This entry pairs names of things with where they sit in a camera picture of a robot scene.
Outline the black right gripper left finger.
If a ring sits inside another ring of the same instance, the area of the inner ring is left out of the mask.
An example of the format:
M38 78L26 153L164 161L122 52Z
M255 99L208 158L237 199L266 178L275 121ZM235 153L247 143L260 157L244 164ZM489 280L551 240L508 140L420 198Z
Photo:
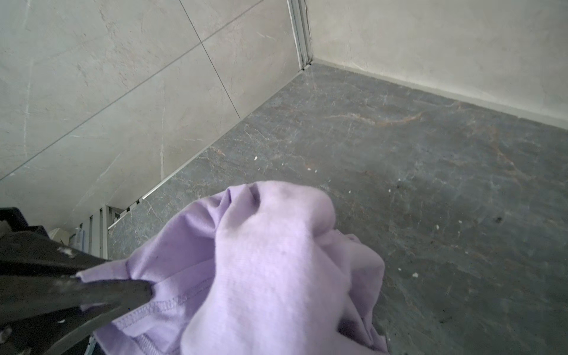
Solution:
M80 325L98 328L136 310L152 298L140 280L85 283L76 277L1 277L1 324L38 316L71 315Z

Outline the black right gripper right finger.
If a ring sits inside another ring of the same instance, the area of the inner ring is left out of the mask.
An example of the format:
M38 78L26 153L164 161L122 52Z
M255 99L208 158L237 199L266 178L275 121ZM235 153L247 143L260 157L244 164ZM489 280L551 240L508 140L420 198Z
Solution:
M2 354L65 354L120 316L118 303L40 314L1 324Z

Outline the purple cloth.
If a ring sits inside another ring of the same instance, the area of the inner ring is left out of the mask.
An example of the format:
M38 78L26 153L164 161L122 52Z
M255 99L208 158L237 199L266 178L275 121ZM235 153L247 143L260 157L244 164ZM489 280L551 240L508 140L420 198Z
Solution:
M149 303L99 328L107 354L386 354L385 264L340 232L327 194L263 181L195 201L86 282L143 280Z

